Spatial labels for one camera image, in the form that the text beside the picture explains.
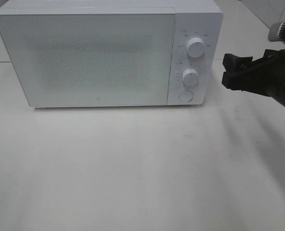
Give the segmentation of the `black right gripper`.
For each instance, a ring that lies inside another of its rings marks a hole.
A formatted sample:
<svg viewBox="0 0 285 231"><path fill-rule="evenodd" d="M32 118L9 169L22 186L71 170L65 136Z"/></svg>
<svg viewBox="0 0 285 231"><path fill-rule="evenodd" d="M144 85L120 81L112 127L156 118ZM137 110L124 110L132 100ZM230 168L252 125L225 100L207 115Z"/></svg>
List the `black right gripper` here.
<svg viewBox="0 0 285 231"><path fill-rule="evenodd" d="M222 85L230 90L242 90L272 97L285 106L285 50L266 50L262 58L239 57L226 53ZM242 71L240 76L233 73Z"/></svg>

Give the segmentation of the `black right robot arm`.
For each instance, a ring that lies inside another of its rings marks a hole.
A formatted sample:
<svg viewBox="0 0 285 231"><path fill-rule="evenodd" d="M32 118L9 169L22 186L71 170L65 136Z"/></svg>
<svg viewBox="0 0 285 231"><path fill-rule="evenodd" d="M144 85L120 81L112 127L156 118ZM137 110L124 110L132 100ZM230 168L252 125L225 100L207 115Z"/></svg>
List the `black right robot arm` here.
<svg viewBox="0 0 285 231"><path fill-rule="evenodd" d="M285 50L265 50L262 58L226 53L222 85L275 99L285 107Z"/></svg>

